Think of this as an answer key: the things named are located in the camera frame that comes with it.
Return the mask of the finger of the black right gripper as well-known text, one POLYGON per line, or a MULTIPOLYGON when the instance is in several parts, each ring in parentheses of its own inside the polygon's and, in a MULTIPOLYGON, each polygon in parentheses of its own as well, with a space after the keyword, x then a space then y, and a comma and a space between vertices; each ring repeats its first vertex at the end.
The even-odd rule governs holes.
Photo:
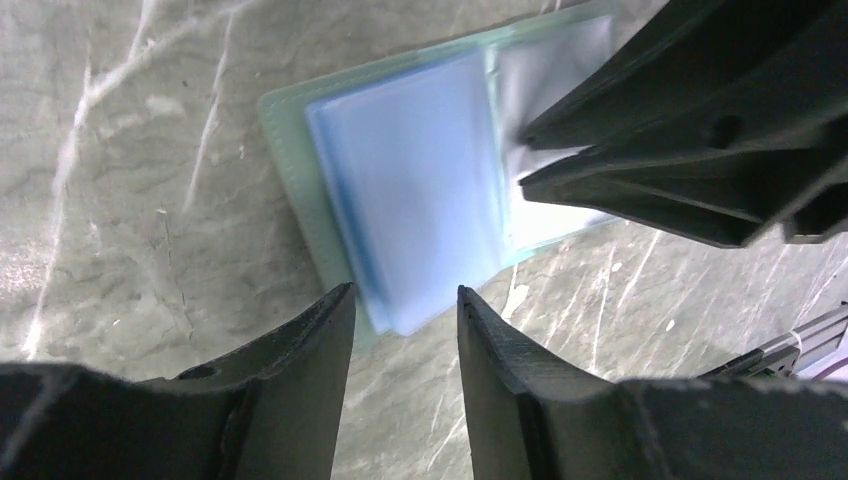
POLYGON ((718 248, 746 248, 774 227, 787 244, 821 244, 847 230, 847 128, 829 125, 801 139, 800 146, 625 164, 587 149, 526 177, 522 192, 718 248))
POLYGON ((833 5, 670 1, 519 138, 535 150, 589 146, 681 113, 752 71, 833 5))

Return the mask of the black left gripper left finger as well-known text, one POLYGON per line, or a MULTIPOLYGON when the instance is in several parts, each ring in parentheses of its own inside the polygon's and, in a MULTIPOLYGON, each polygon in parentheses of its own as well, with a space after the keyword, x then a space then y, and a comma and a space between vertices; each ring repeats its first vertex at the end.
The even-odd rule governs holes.
POLYGON ((291 321, 174 378, 1 367, 5 479, 327 479, 356 316, 341 284, 291 321))

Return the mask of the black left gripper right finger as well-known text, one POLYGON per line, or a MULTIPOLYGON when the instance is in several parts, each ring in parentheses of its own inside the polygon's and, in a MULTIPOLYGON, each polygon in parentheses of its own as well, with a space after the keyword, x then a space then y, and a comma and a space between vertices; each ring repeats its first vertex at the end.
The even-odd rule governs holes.
POLYGON ((478 479, 843 479, 847 386, 718 376, 610 382, 458 290, 478 479))

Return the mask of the green card holder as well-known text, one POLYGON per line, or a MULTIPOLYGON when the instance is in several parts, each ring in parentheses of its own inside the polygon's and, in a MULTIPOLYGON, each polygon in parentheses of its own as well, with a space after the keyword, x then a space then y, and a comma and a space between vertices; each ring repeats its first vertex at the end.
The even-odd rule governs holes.
POLYGON ((570 149, 519 130, 614 50, 611 1, 291 85, 258 104, 322 283, 355 285, 354 348, 408 336, 479 287, 605 213, 525 200, 519 180, 570 149))

